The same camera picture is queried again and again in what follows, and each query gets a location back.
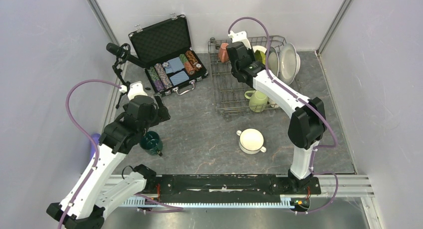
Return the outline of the dark green mug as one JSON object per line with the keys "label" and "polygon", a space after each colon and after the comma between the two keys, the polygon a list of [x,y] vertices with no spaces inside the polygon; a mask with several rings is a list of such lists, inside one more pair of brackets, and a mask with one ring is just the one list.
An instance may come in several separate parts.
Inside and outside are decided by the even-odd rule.
{"label": "dark green mug", "polygon": [[158,133],[148,131],[140,141],[140,147],[149,155],[163,156],[163,142]]}

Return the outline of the orange mug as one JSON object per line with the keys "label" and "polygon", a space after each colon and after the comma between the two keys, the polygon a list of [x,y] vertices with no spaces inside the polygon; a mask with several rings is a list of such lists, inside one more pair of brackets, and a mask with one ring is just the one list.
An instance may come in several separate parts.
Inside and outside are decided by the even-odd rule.
{"label": "orange mug", "polygon": [[219,58],[221,63],[225,63],[225,62],[229,61],[229,56],[228,56],[228,52],[227,52],[227,46],[228,45],[229,45],[228,43],[224,42],[219,47],[218,58]]}

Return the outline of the white two-handled soup cup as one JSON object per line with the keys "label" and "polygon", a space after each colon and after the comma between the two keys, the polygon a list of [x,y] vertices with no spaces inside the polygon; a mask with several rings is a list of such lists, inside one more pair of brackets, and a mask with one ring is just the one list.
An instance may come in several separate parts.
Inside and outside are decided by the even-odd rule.
{"label": "white two-handled soup cup", "polygon": [[244,153],[249,155],[266,153],[264,137],[258,130],[252,128],[237,130],[236,134],[239,137],[238,145]]}

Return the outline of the light green mug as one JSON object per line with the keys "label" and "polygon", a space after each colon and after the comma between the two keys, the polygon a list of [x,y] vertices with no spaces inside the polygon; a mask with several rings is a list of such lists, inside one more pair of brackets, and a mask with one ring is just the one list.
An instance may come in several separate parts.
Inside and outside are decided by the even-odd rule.
{"label": "light green mug", "polygon": [[259,113],[265,110],[268,103],[268,96],[257,90],[248,90],[244,93],[249,100],[248,106],[251,111]]}

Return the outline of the small white cup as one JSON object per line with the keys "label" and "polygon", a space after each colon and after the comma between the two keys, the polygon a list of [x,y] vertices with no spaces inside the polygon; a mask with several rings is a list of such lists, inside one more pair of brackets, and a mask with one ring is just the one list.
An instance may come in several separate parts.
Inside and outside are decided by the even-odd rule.
{"label": "small white cup", "polygon": [[279,105],[269,97],[268,97],[268,105],[272,108],[279,108]]}

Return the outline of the green scalloped plate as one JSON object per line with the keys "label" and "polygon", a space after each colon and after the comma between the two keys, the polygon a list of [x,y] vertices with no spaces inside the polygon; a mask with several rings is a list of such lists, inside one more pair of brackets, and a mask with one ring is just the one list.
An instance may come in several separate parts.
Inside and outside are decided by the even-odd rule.
{"label": "green scalloped plate", "polygon": [[257,50],[254,52],[254,57],[256,61],[261,62],[262,64],[265,64],[266,62],[266,53],[260,50]]}

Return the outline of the white scalloped bowl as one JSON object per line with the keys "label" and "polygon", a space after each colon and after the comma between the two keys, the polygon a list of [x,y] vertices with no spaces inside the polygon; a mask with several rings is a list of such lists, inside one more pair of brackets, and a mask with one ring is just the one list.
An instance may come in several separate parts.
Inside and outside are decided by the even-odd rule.
{"label": "white scalloped bowl", "polygon": [[252,47],[252,49],[253,49],[253,52],[254,52],[254,53],[256,53],[257,51],[259,51],[259,52],[261,52],[261,53],[266,54],[266,51],[267,51],[267,49],[266,49],[264,46],[261,46],[261,45],[254,45],[254,46]]}

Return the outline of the teal rimmed patterned plate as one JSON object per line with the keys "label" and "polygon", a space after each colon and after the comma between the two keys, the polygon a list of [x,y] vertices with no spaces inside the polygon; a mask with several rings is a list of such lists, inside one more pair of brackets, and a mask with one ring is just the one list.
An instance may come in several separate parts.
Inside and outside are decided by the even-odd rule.
{"label": "teal rimmed patterned plate", "polygon": [[267,65],[269,70],[276,76],[279,76],[279,57],[276,49],[274,47],[270,47],[268,50],[269,57],[267,60]]}

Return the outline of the white plain plate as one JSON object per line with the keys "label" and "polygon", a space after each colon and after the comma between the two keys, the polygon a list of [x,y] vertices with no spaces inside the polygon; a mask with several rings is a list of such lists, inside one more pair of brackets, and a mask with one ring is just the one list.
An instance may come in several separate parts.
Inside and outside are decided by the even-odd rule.
{"label": "white plain plate", "polygon": [[279,53],[279,76],[278,78],[290,85],[299,72],[300,57],[292,43],[283,46]]}

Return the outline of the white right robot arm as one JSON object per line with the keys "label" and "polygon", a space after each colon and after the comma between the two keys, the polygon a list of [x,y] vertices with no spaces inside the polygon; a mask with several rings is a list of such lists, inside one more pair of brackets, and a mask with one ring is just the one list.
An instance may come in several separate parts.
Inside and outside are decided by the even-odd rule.
{"label": "white right robot arm", "polygon": [[323,101],[318,97],[309,99],[291,89],[256,61],[252,49],[242,42],[230,43],[226,50],[237,81],[270,97],[289,116],[288,137],[294,145],[294,156],[288,171],[288,187],[294,193],[303,192],[312,178],[312,150],[327,129]]}

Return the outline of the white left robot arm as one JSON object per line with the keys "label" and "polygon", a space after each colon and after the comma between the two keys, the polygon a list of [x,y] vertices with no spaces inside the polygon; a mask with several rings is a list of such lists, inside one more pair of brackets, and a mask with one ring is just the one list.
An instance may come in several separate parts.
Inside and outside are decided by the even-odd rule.
{"label": "white left robot arm", "polygon": [[48,206],[46,212],[59,222],[58,228],[99,229],[133,194],[150,193],[156,188],[156,172],[140,164],[124,181],[101,192],[115,168],[148,129],[170,119],[158,94],[135,96],[123,108],[124,112],[104,128],[91,162],[71,192],[61,202]]}

